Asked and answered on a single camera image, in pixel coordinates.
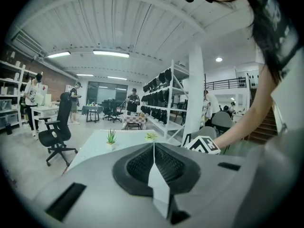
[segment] small table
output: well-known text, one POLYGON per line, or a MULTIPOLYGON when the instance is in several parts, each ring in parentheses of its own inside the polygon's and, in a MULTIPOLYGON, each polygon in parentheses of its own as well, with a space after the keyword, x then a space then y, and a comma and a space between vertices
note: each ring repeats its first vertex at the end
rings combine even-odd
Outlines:
POLYGON ((97 121, 99 121, 99 114, 102 112, 103 107, 102 106, 88 106, 88 105, 84 105, 82 107, 82 113, 86 111, 86 122, 94 122, 96 123, 97 121), (95 120, 92 120, 92 110, 94 110, 95 113, 95 120))
POLYGON ((134 130, 134 131, 115 131, 116 132, 116 148, 111 150, 106 146, 106 137, 109 133, 109 130, 95 130, 91 137, 86 141, 86 143, 80 148, 78 154, 73 159, 68 170, 77 166, 81 162, 90 159, 92 157, 111 153, 113 151, 122 150, 128 147, 135 145, 150 143, 145 140, 147 133, 154 133, 157 135, 155 139, 156 143, 168 143, 161 135, 156 133, 154 130, 134 130))
POLYGON ((35 106, 35 107, 32 107, 31 110, 32 110, 33 127, 34 127, 34 131, 36 131, 37 129, 36 129, 36 125, 35 125, 35 120, 40 121, 39 120, 40 117, 50 117, 50 118, 57 117, 59 106, 53 106, 53 107, 35 106), (35 116, 34 112, 40 113, 40 116, 35 116), (55 114, 48 116, 48 115, 45 115, 47 112, 55 112, 55 114))
POLYGON ((144 129, 146 124, 146 118, 140 116, 124 115, 123 123, 127 123, 125 130, 128 130, 129 126, 132 124, 137 124, 138 128, 144 129))

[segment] black office chair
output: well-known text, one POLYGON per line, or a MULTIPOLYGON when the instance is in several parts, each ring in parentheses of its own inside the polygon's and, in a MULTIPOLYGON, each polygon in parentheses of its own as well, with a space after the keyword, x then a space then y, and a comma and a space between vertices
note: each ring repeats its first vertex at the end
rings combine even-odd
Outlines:
POLYGON ((60 96, 60 105, 59 105, 59 111, 57 116, 57 121, 48 122, 48 119, 50 117, 41 117, 40 120, 44 120, 45 124, 47 126, 47 130, 40 132, 38 137, 40 142, 46 146, 51 147, 47 148, 48 152, 51 153, 51 151, 54 151, 48 158, 47 158, 47 165, 50 166, 51 164, 48 162, 50 159, 52 159, 56 154, 60 154, 64 161, 66 162, 66 165, 69 166, 70 163, 67 162, 65 156, 63 155, 63 151, 70 151, 74 150, 75 153, 78 153, 78 151, 74 148, 67 148, 67 146, 64 144, 64 141, 67 141, 71 138, 71 132, 67 126, 67 120, 70 115, 72 102, 69 100, 69 92, 62 93, 60 96))
POLYGON ((118 118, 118 116, 120 116, 121 114, 124 114, 124 113, 121 112, 122 111, 121 109, 120 109, 120 112, 117 111, 118 103, 115 100, 113 100, 113 101, 110 102, 110 106, 111 106, 111 109, 112 109, 113 123, 115 121, 122 122, 123 120, 121 118, 118 118))
POLYGON ((102 106, 103 106, 103 113, 104 113, 104 116, 105 117, 103 117, 103 119, 108 119, 108 121, 109 121, 109 119, 113 119, 113 117, 112 117, 112 109, 111 109, 111 107, 110 107, 110 101, 107 101, 107 100, 104 100, 103 102, 102 102, 102 106))

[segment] fluorescent light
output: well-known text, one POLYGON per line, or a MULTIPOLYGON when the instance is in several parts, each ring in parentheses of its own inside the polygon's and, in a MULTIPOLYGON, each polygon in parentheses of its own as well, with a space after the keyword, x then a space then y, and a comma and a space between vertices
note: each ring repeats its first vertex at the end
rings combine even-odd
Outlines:
POLYGON ((126 57, 126 58, 130 57, 130 55, 128 53, 112 52, 112 51, 96 51, 96 50, 94 50, 93 53, 95 55, 104 55, 104 56, 116 56, 116 57, 126 57))
POLYGON ((48 58, 62 57, 62 56, 68 56, 68 55, 71 55, 71 53, 69 53, 68 51, 66 51, 66 52, 62 52, 62 53, 57 53, 57 54, 49 55, 48 58))
POLYGON ((88 77, 94 77, 93 74, 76 74, 77 76, 88 76, 88 77))
POLYGON ((112 76, 108 76, 108 78, 114 78, 114 79, 127 80, 126 78, 118 78, 118 77, 112 77, 112 76))

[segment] white t-shirt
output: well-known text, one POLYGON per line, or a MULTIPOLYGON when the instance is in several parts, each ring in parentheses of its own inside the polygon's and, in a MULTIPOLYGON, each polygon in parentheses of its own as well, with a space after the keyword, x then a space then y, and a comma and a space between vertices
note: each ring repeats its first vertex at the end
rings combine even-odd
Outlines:
POLYGON ((31 81, 28 82, 27 86, 25 87, 24 93, 28 94, 30 100, 25 97, 25 104, 26 105, 37 105, 35 101, 36 93, 39 92, 39 84, 34 85, 31 81))
POLYGON ((212 114, 220 111, 219 102, 214 94, 206 94, 206 99, 211 103, 212 114))

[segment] chair armrest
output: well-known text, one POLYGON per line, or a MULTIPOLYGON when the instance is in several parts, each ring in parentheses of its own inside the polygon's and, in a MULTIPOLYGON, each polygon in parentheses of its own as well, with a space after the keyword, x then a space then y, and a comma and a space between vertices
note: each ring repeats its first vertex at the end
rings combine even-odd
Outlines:
POLYGON ((57 125, 57 123, 59 123, 60 121, 52 121, 52 122, 46 122, 45 125, 49 126, 49 125, 57 125))
POLYGON ((48 121, 48 119, 51 119, 50 117, 40 117, 39 120, 44 120, 45 122, 48 121))

